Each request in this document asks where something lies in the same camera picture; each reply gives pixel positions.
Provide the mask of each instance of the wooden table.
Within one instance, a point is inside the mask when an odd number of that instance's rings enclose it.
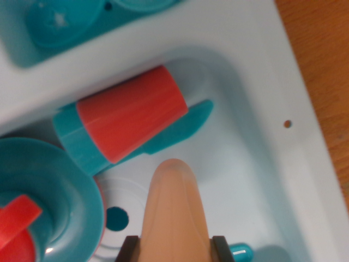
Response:
[[[276,4],[349,210],[349,1]]]

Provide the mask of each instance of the brown clip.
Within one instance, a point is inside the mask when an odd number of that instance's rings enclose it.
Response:
[[[235,262],[229,245],[224,236],[210,239],[212,262]],[[140,239],[138,236],[127,236],[115,262],[137,262],[140,255]]]
[[[137,262],[140,255],[138,236],[127,236],[115,262]]]
[[[213,236],[210,244],[213,262],[235,262],[224,236]]]

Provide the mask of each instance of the toy sink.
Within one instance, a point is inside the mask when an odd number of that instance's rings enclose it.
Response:
[[[26,28],[13,33],[33,54]],[[91,261],[114,261],[124,238],[140,235],[151,177],[168,158],[196,174],[210,236],[249,244],[256,262],[349,261],[347,211],[273,1],[181,1],[30,67],[0,37],[1,135],[54,143],[59,108],[160,64],[189,106],[214,103],[192,138],[97,176],[129,223],[106,229]]]

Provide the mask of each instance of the drain hole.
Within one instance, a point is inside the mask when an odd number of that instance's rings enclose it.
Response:
[[[125,210],[114,206],[107,209],[107,228],[112,231],[122,231],[129,224],[129,216]]]
[[[290,128],[291,126],[292,126],[291,120],[286,120],[286,121],[284,122],[284,127],[285,127],[285,128]]]

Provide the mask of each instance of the red cup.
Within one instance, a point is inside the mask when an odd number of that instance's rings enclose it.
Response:
[[[188,112],[176,82],[163,66],[83,99],[76,109],[87,133],[111,163]]]

